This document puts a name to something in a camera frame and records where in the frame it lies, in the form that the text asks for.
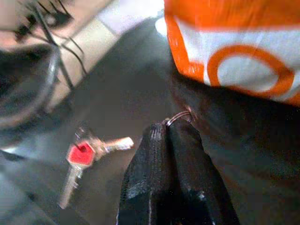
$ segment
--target metal ring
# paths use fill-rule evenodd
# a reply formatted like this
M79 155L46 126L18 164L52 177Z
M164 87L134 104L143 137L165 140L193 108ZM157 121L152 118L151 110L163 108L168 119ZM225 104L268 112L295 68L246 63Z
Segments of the metal ring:
M166 126L170 127L176 120L178 120L179 118L181 118L183 116L190 116L190 120L188 122L191 122L191 120L192 120L191 113L189 111L183 111L183 112L176 114L172 118L170 118L169 121L167 122Z

